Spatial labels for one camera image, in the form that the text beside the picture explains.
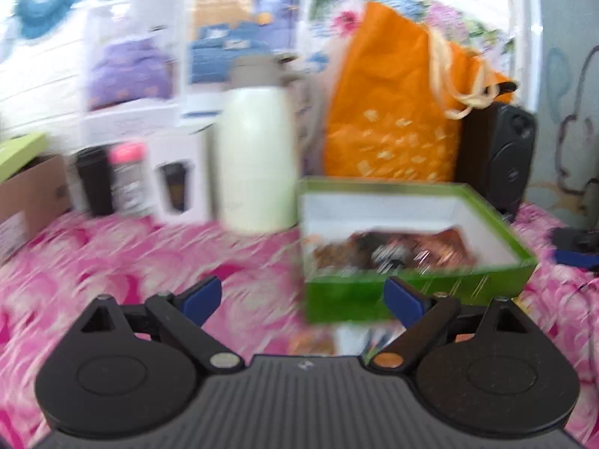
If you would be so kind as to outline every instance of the pink tablecloth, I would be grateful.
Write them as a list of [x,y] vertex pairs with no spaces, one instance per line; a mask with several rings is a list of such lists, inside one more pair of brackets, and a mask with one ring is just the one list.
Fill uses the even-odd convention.
[[[573,296],[589,278],[550,261],[546,235],[554,226],[558,222],[537,208],[520,212],[515,228],[541,260],[522,298],[583,380],[568,430],[599,448],[589,356],[594,325],[586,302]],[[205,329],[246,359],[285,352],[286,339],[302,328],[296,231],[248,239],[213,224],[160,227],[116,217],[86,221],[77,214],[54,222],[0,268],[0,435],[23,449],[46,432],[33,392],[35,374],[96,295],[138,303],[157,291],[181,291],[210,273],[224,280],[224,301]],[[589,297],[597,317],[599,295]]]

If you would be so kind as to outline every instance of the pink lid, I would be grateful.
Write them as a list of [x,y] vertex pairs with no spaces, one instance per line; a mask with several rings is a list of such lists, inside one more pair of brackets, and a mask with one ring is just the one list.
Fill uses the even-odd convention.
[[141,162],[146,155],[146,145],[142,142],[127,142],[115,145],[110,149],[109,158],[112,164]]

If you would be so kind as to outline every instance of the brown cardboard box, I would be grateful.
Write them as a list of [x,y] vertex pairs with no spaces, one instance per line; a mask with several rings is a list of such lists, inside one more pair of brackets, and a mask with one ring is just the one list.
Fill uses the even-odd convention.
[[71,208],[64,160],[40,159],[0,183],[0,265]]

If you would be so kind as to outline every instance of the white brick wall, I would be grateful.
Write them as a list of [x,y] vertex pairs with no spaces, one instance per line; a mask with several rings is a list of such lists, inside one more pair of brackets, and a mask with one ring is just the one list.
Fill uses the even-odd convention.
[[[0,21],[15,0],[0,0]],[[441,0],[492,25],[508,29],[507,0]],[[0,65],[0,136],[46,130],[53,148],[67,151],[81,145],[79,119],[83,109],[79,75],[83,56],[85,1],[51,35],[29,45],[19,43]]]

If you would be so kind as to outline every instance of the ridged gray panel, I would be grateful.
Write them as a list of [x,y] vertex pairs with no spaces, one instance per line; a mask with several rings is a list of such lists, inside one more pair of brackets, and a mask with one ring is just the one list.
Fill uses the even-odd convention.
[[189,408],[143,436],[85,441],[53,433],[37,449],[574,449],[562,430],[523,441],[463,434],[432,417],[408,384],[357,358],[258,356],[213,376]]

